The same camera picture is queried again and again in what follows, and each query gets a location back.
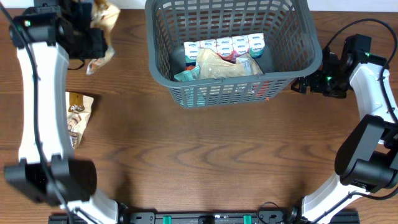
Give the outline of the beige brown snack bag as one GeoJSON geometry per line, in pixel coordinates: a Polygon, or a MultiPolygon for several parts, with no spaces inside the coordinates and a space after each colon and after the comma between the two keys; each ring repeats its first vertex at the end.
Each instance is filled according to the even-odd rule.
{"type": "Polygon", "coordinates": [[[89,122],[94,98],[74,92],[66,92],[65,96],[70,141],[72,147],[76,149],[89,122]]]}

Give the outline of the grey plastic basket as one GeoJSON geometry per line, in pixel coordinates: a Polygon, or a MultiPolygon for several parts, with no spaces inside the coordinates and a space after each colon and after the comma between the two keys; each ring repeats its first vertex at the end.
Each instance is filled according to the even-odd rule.
{"type": "Polygon", "coordinates": [[[148,0],[145,13],[150,73],[184,108],[266,101],[322,62],[306,0],[148,0]],[[261,74],[176,81],[185,42],[252,33],[264,35],[261,74]]]}

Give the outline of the multicolour tissue pack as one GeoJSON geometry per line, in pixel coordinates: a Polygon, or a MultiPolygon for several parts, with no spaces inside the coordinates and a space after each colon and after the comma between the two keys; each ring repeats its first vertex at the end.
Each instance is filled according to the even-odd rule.
{"type": "Polygon", "coordinates": [[[249,54],[252,58],[262,56],[265,48],[263,33],[206,39],[196,42],[184,42],[185,62],[193,65],[197,61],[200,49],[211,49],[223,60],[235,61],[238,56],[249,54]]]}

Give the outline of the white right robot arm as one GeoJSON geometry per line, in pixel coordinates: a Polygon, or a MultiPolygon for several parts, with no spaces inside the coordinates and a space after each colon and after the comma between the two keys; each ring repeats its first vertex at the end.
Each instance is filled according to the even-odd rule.
{"type": "Polygon", "coordinates": [[[361,121],[336,153],[332,176],[292,209],[287,223],[331,223],[361,197],[383,200],[397,194],[397,105],[387,59],[370,49],[370,37],[349,36],[340,57],[325,49],[322,68],[291,87],[337,99],[352,90],[361,121]]]}

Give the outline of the orange spaghetti packet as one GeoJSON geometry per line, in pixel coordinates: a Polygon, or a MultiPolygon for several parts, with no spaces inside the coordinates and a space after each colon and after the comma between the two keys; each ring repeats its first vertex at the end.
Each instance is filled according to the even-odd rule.
{"type": "MultiPolygon", "coordinates": [[[[198,81],[204,79],[223,79],[223,78],[236,78],[236,77],[248,77],[251,75],[263,75],[264,73],[259,68],[257,64],[252,64],[251,62],[232,64],[232,65],[207,65],[203,67],[200,66],[188,66],[184,72],[181,72],[174,76],[179,82],[189,82],[198,81]]],[[[198,94],[198,104],[200,106],[205,104],[206,94],[209,97],[217,98],[221,93],[222,95],[228,95],[231,93],[243,92],[246,84],[225,85],[223,88],[218,86],[205,86],[199,87],[197,90],[198,94]]]]}

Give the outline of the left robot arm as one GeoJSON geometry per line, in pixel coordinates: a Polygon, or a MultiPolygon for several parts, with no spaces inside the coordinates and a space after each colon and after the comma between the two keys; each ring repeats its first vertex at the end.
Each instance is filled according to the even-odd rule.
{"type": "Polygon", "coordinates": [[[24,124],[9,185],[35,203],[65,210],[65,223],[123,223],[122,208],[97,188],[94,163],[75,157],[67,125],[70,61],[104,57],[104,32],[91,25],[94,1],[36,1],[9,16],[22,71],[24,124]]]}

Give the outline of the beige paper pouch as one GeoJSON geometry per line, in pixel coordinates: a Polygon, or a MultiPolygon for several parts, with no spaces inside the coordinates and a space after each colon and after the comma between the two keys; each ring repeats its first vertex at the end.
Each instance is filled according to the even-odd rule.
{"type": "Polygon", "coordinates": [[[232,63],[223,60],[210,49],[200,49],[196,66],[199,67],[199,80],[263,75],[259,65],[249,54],[238,56],[235,63],[232,63]]]}

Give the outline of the teal snack packet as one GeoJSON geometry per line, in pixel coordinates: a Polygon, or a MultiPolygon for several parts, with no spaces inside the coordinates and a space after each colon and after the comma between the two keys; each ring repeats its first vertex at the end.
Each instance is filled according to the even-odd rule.
{"type": "MultiPolygon", "coordinates": [[[[185,71],[180,72],[174,75],[174,79],[178,82],[190,82],[196,81],[200,74],[200,67],[199,66],[188,66],[185,71]]],[[[205,97],[201,91],[196,93],[197,96],[197,106],[204,106],[205,105],[205,97]]],[[[194,105],[194,89],[189,88],[185,90],[185,97],[187,100],[187,105],[192,107],[194,105]]]]}

